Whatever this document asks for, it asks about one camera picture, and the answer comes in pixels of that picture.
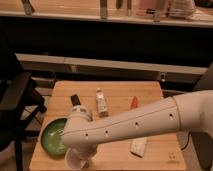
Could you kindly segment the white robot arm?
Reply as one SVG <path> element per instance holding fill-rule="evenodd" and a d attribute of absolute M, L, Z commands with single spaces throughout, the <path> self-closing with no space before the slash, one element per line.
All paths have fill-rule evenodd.
<path fill-rule="evenodd" d="M 103 143 L 175 133 L 204 133 L 213 139 L 213 90 L 167 97 L 111 117 L 94 120 L 88 108 L 74 106 L 61 134 L 65 161 L 80 170 Z"/>

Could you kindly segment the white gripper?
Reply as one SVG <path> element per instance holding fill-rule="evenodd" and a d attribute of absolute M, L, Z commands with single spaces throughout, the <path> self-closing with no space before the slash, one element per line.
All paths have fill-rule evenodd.
<path fill-rule="evenodd" d="M 97 146 L 96 145 L 81 146 L 78 148 L 72 148 L 72 150 L 78 156 L 79 159 L 88 161 L 97 153 Z"/>

